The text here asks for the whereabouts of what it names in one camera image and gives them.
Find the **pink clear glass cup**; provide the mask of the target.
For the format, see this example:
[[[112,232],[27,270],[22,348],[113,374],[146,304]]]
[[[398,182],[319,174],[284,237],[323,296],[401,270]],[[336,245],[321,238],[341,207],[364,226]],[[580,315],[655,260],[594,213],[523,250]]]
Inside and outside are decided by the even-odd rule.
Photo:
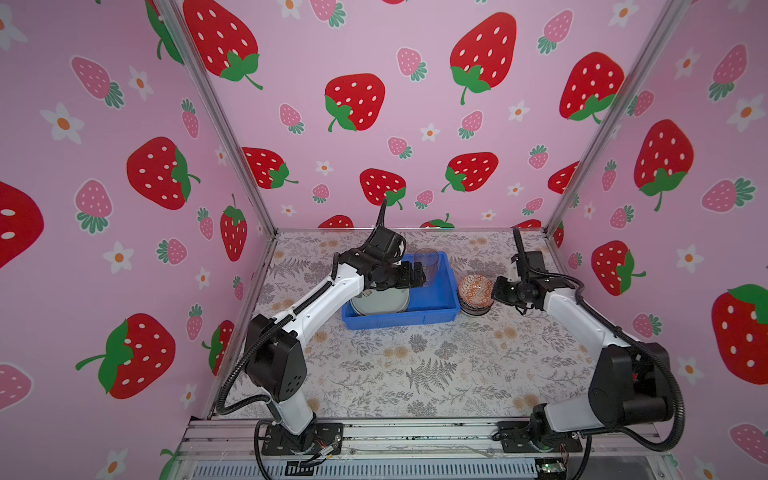
[[[437,278],[440,255],[431,248],[418,249],[414,254],[414,262],[422,265],[422,271],[425,275],[425,281],[423,283],[424,288],[432,286]]]

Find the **orange patterned bowl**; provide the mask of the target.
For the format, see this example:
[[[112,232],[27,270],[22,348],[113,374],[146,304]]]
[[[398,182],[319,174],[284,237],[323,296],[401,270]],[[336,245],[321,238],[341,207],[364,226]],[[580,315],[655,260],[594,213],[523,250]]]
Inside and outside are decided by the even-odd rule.
[[[461,310],[471,316],[487,314],[494,303],[492,291],[494,282],[484,275],[467,274],[457,286]]]

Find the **pale green flower plate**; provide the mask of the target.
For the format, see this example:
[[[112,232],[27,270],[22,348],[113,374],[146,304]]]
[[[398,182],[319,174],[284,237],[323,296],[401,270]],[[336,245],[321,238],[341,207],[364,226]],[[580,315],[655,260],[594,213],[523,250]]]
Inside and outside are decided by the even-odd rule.
[[[367,289],[350,300],[352,309],[360,316],[400,313],[408,308],[409,302],[410,290],[397,288],[383,291]]]

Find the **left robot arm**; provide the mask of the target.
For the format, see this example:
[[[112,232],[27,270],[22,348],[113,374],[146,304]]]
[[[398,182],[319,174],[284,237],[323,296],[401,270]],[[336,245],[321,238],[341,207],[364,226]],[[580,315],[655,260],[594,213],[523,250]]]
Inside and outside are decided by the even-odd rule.
[[[329,274],[298,303],[249,326],[244,372],[267,392],[275,422],[289,434],[306,436],[316,415],[302,390],[307,376],[305,349],[317,331],[347,302],[366,290],[419,288],[423,267],[403,259],[405,238],[377,226],[363,244],[333,256]]]

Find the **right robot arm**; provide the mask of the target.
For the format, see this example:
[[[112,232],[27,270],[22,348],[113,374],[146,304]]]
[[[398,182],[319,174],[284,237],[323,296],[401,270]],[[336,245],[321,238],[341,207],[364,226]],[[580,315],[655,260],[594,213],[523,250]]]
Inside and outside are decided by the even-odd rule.
[[[555,448],[572,434],[621,433],[643,447],[665,452],[682,439],[686,413],[668,352],[627,334],[583,297],[578,279],[546,269],[539,251],[512,258],[518,280],[500,276],[493,299],[519,313],[540,310],[560,322],[595,361],[586,394],[533,408],[525,427],[501,426],[501,441]]]

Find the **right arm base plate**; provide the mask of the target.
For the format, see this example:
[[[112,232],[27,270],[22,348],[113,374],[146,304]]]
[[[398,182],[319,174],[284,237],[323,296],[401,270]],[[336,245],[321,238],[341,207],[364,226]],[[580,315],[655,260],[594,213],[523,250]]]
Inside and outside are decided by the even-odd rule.
[[[552,433],[530,421],[501,421],[491,434],[505,453],[580,453],[582,443],[570,433]]]

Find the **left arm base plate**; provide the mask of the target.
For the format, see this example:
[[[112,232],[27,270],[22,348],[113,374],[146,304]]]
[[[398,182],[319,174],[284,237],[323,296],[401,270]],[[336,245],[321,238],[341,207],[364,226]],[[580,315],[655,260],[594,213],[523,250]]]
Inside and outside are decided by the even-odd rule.
[[[311,423],[294,435],[282,425],[268,425],[261,439],[260,453],[266,456],[336,455],[341,452],[344,424]]]

